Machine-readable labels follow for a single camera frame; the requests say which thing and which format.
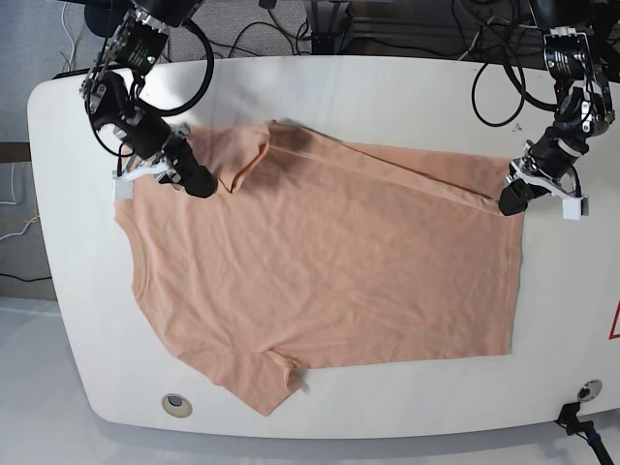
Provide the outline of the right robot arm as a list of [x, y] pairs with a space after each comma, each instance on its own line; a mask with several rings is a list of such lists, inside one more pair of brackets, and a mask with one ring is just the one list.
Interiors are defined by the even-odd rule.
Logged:
[[[152, 175], [188, 195], [206, 199], [218, 187], [216, 176], [196, 159], [188, 142], [190, 128], [173, 129], [168, 117], [195, 107], [207, 92], [214, 73], [210, 41], [193, 21], [201, 1], [135, 1], [111, 39], [105, 41], [87, 73], [80, 95], [93, 135], [110, 126], [119, 147], [100, 145], [117, 160], [114, 177], [131, 182]], [[197, 92], [175, 108], [156, 108], [140, 98], [145, 78], [153, 70], [170, 38], [172, 28], [188, 30], [206, 53], [204, 75]]]

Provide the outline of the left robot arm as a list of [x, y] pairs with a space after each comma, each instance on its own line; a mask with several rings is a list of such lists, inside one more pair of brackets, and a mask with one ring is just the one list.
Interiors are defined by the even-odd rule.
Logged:
[[[616, 1], [532, 1], [529, 13], [496, 32], [504, 71], [521, 105], [549, 111], [553, 121], [536, 142], [526, 141], [521, 157], [511, 160], [498, 207], [505, 216], [524, 212], [529, 202], [550, 195], [561, 200], [563, 216], [585, 216], [575, 163], [589, 151], [587, 141], [606, 132], [616, 119], [610, 85], [619, 79], [619, 51], [609, 37], [619, 22]], [[554, 80], [553, 104], [527, 90], [513, 30], [532, 25], [542, 33], [544, 65]]]

